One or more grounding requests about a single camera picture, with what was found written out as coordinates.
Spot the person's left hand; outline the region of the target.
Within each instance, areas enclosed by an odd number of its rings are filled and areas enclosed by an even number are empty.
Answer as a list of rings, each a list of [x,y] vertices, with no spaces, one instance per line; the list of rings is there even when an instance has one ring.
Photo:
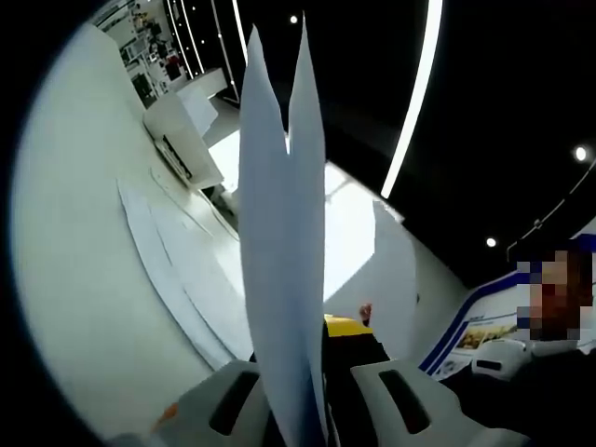
[[[166,422],[173,419],[179,411],[179,405],[177,402],[172,403],[155,421],[153,424],[151,431],[156,432],[159,428],[161,428]]]

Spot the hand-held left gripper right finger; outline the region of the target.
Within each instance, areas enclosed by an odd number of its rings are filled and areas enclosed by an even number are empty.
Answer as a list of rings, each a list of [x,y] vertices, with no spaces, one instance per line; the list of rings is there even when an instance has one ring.
[[[371,328],[327,317],[323,371],[343,446],[524,446],[502,382],[469,368],[436,381],[390,359]]]

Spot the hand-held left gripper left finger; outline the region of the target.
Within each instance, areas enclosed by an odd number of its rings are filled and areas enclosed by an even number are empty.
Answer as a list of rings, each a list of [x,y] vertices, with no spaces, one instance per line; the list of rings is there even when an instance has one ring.
[[[279,431],[257,364],[234,360],[185,393],[176,446],[278,446]]]

